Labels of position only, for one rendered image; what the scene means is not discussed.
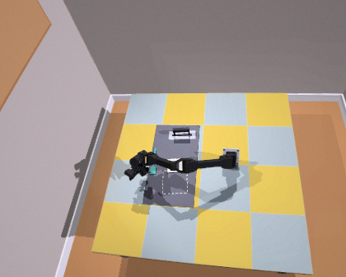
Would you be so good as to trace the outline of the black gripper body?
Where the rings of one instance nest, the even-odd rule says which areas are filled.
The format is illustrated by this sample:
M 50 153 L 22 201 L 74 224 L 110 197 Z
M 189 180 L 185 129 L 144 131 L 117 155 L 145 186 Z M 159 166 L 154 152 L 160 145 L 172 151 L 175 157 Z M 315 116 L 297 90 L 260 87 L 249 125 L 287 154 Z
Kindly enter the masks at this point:
M 135 176 L 135 174 L 137 173 L 135 170 L 138 168 L 138 167 L 141 167 L 143 164 L 141 163 L 140 165 L 137 165 L 136 167 L 132 167 L 131 166 L 131 170 L 130 169 L 127 169 L 126 171 L 124 171 L 124 174 L 126 176 L 128 176 L 129 178 L 133 178 Z

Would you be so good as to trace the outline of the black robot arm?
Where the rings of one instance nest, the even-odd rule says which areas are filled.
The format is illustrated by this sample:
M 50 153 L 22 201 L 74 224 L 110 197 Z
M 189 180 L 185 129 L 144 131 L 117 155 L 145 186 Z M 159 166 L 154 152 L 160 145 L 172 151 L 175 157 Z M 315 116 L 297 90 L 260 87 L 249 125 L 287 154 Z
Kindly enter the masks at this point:
M 138 167 L 135 171 L 138 171 L 140 176 L 145 176 L 149 168 L 144 166 L 151 166 L 157 164 L 161 167 L 170 169 L 171 171 L 177 171 L 181 174 L 195 172 L 200 168 L 209 167 L 222 167 L 224 169 L 232 169 L 236 167 L 236 152 L 227 152 L 226 155 L 220 156 L 219 159 L 201 160 L 195 161 L 192 158 L 180 158 L 177 161 L 170 161 L 165 158 L 158 157 L 154 152 L 148 152 L 142 150 L 137 155 L 129 160 L 132 167 L 143 164 Z M 176 168 L 176 164 L 183 161 L 183 171 Z

